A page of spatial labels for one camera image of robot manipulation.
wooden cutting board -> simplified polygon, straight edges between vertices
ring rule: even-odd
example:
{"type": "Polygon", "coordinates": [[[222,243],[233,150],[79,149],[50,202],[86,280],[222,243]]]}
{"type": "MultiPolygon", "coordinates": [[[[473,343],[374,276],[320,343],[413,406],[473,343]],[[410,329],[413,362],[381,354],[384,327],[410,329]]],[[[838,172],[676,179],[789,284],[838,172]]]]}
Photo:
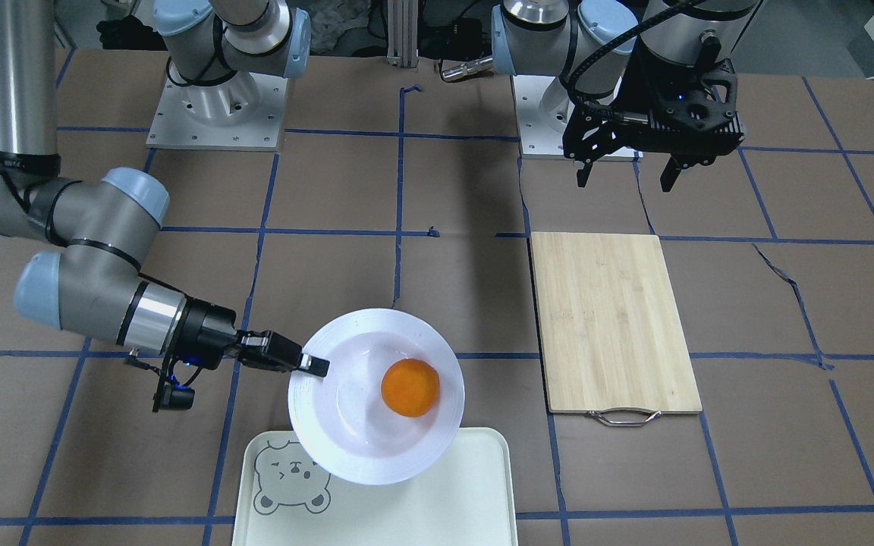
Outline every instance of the wooden cutting board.
{"type": "Polygon", "coordinates": [[[656,235],[531,234],[549,408],[701,411],[656,235]]]}

orange fruit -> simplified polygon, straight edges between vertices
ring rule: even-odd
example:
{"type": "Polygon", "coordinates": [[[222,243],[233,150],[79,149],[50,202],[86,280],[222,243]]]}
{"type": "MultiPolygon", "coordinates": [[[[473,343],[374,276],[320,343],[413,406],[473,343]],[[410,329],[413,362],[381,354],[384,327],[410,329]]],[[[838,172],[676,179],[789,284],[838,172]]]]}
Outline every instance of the orange fruit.
{"type": "Polygon", "coordinates": [[[404,417],[420,417],[433,408],[440,395],[437,370],[423,360],[403,359],[389,366],[379,394],[386,407],[404,417]]]}

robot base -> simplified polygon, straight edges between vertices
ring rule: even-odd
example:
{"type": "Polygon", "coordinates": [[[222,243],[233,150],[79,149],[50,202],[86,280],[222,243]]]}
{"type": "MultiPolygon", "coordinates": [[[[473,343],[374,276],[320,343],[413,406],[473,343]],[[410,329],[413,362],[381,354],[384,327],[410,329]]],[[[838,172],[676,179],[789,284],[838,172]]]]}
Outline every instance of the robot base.
{"type": "Polygon", "coordinates": [[[246,152],[278,152],[285,131],[285,98],[288,80],[284,77],[252,74],[261,103],[244,122],[228,127],[201,124],[185,111],[184,87],[170,80],[164,84],[157,113],[146,135],[150,148],[232,149],[246,152]]]}
{"type": "MultiPolygon", "coordinates": [[[[514,113],[517,115],[517,134],[521,139],[521,156],[537,159],[565,159],[562,152],[561,135],[565,123],[549,120],[548,111],[540,105],[545,90],[554,82],[552,76],[514,76],[514,113]]],[[[632,148],[618,149],[605,155],[601,162],[632,162],[642,158],[642,152],[632,148]]]]}

cutting board handle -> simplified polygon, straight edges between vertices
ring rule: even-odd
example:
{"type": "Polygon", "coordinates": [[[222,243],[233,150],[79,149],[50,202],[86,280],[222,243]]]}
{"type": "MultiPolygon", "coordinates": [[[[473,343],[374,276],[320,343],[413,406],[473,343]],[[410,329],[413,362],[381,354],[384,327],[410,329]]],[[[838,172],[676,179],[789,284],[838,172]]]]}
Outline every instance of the cutting board handle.
{"type": "Polygon", "coordinates": [[[663,415],[662,411],[641,411],[641,410],[615,410],[615,411],[616,411],[616,413],[623,412],[623,411],[637,413],[639,415],[645,416],[645,419],[642,419],[642,421],[613,421],[613,419],[606,417],[603,414],[603,412],[601,412],[601,411],[590,411],[589,417],[592,417],[596,421],[601,422],[601,424],[606,425],[606,426],[642,426],[642,425],[645,425],[647,422],[651,422],[654,419],[663,415]]]}

blue joint cap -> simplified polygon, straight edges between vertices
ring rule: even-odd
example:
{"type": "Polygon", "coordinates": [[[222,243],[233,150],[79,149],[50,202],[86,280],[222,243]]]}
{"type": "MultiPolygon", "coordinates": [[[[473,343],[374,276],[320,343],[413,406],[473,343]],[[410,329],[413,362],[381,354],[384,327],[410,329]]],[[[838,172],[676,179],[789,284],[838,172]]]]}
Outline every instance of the blue joint cap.
{"type": "Polygon", "coordinates": [[[309,64],[309,45],[312,44],[312,22],[308,11],[295,8],[292,31],[288,38],[288,60],[285,77],[301,77],[309,64]]]}
{"type": "Polygon", "coordinates": [[[128,197],[143,207],[143,210],[157,222],[159,227],[163,225],[167,206],[171,204],[171,197],[168,196],[167,190],[164,190],[162,184],[157,182],[155,177],[137,169],[117,167],[111,169],[107,176],[103,177],[103,182],[111,184],[122,193],[126,193],[128,197]]]}
{"type": "MultiPolygon", "coordinates": [[[[606,45],[618,35],[635,27],[639,21],[629,8],[616,0],[583,0],[579,4],[579,18],[582,27],[599,44],[606,45]]],[[[618,55],[629,55],[632,46],[636,45],[636,39],[630,38],[621,44],[613,52],[618,55]]]]}
{"type": "Polygon", "coordinates": [[[499,73],[517,75],[511,60],[511,50],[508,49],[508,35],[504,32],[500,5],[492,9],[492,57],[495,59],[495,70],[499,73]]]}
{"type": "Polygon", "coordinates": [[[181,34],[214,13],[208,0],[156,0],[153,3],[153,21],[161,36],[181,34]]]}
{"type": "Polygon", "coordinates": [[[13,305],[30,321],[59,328],[59,253],[32,256],[15,284],[13,305]]]}

